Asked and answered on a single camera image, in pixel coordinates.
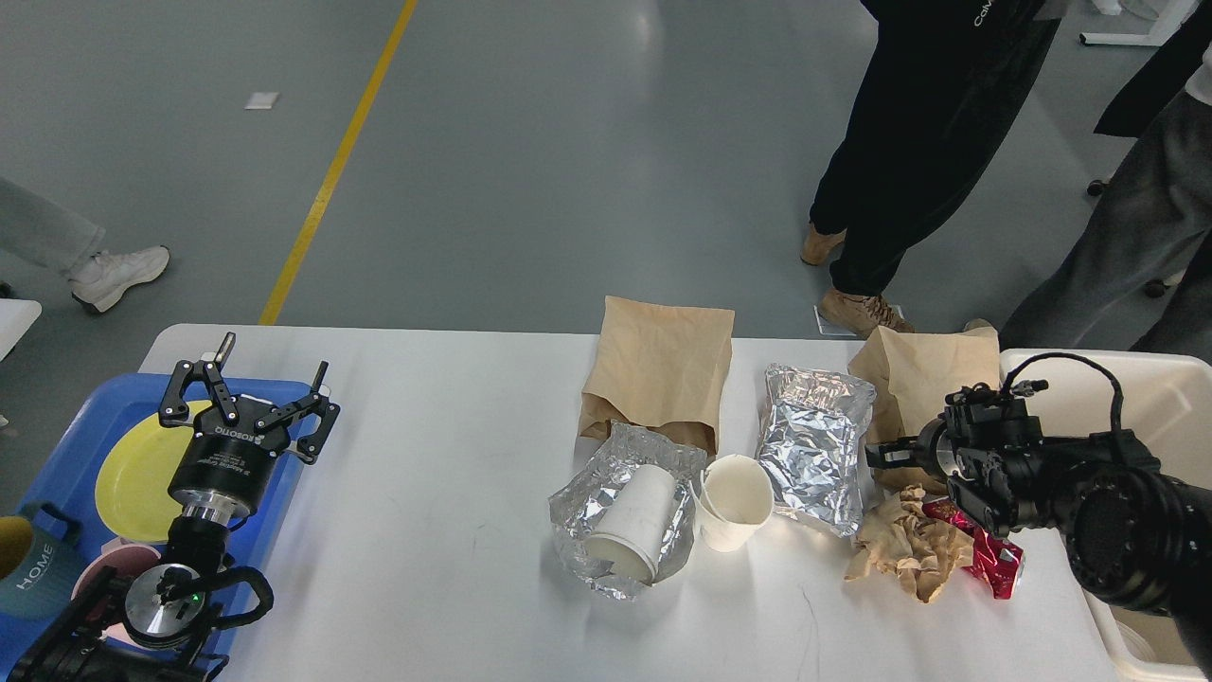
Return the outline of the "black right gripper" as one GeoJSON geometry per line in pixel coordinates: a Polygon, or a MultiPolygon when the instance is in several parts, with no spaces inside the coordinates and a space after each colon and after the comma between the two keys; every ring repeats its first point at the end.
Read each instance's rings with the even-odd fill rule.
{"type": "Polygon", "coordinates": [[[945,482],[953,472],[951,437],[939,415],[927,422],[917,440],[893,440],[864,447],[871,470],[922,469],[931,478],[945,482]]]}

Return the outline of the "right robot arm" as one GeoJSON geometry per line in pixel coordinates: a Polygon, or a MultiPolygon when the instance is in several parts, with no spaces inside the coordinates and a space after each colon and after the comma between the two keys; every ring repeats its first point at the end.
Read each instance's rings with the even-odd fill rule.
{"type": "Polygon", "coordinates": [[[1037,353],[1004,383],[948,394],[939,415],[914,437],[867,445],[875,470],[922,469],[951,502],[995,538],[1023,529],[1060,532],[1079,586],[1113,607],[1168,617],[1201,674],[1210,674],[1210,491],[1161,470],[1124,426],[1124,386],[1076,353],[1037,353]],[[1027,399],[1048,383],[1027,379],[1033,363],[1064,359],[1105,377],[1105,431],[1048,437],[1027,399]]]}

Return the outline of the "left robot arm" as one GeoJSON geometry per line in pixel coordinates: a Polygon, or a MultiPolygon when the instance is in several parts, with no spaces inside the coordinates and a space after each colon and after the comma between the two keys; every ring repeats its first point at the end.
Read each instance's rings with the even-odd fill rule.
{"type": "Polygon", "coordinates": [[[231,392],[222,374],[234,333],[211,359],[168,377],[158,431],[185,437],[165,494],[179,506],[159,561],[135,577],[103,568],[18,657],[12,681],[211,681],[225,655],[217,632],[255,624],[276,603],[253,566],[238,564],[230,535],[261,509],[278,463],[318,462],[339,418],[319,363],[309,391],[286,405],[231,392]]]}

